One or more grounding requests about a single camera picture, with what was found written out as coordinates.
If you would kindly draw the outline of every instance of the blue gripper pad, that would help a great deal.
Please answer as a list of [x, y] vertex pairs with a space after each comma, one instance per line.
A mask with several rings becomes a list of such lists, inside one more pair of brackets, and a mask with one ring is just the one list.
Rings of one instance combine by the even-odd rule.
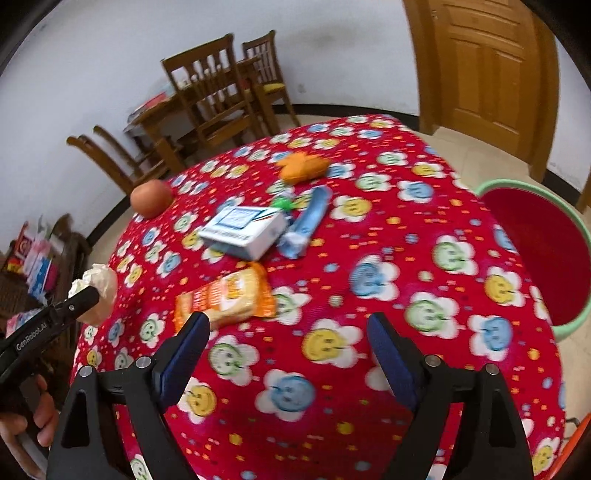
[[419, 403], [418, 389], [422, 387], [419, 384], [421, 379], [413, 376], [407, 367], [401, 352], [398, 351], [397, 340], [392, 335], [392, 331], [398, 339], [401, 339], [384, 314], [374, 313], [368, 318], [369, 343], [396, 400], [412, 412], [416, 412]]
[[181, 331], [165, 340], [154, 355], [152, 384], [162, 411], [180, 400], [208, 340], [209, 319], [204, 313], [195, 312]]

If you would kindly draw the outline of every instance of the white box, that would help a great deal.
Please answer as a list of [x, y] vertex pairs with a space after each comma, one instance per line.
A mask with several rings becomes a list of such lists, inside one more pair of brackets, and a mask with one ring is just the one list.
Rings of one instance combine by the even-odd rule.
[[201, 229], [199, 237], [214, 250], [256, 261], [286, 228], [279, 208], [239, 205], [224, 208]]

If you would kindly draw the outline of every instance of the green toy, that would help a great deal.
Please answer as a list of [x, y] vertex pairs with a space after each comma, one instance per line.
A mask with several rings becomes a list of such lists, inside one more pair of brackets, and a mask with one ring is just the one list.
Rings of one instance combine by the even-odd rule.
[[291, 201], [291, 199], [289, 199], [287, 197], [282, 197], [282, 196], [275, 197], [271, 201], [270, 206], [274, 207], [274, 208], [280, 208], [281, 210], [283, 210], [286, 213], [290, 213], [295, 208], [295, 205]]

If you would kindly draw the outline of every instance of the tissue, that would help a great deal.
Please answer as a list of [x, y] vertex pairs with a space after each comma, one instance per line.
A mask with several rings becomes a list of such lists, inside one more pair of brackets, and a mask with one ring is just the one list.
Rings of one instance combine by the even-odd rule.
[[78, 321], [99, 327], [113, 313], [117, 298], [117, 274], [106, 265], [94, 264], [91, 269], [84, 272], [81, 279], [72, 282], [68, 298], [88, 286], [93, 286], [99, 291], [99, 302], [78, 317]]

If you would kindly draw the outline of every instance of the brown ball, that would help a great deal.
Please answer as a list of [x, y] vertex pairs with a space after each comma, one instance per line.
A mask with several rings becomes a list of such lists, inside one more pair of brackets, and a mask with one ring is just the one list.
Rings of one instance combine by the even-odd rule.
[[160, 215], [173, 202], [173, 191], [162, 180], [148, 180], [134, 188], [129, 197], [133, 210], [144, 218]]

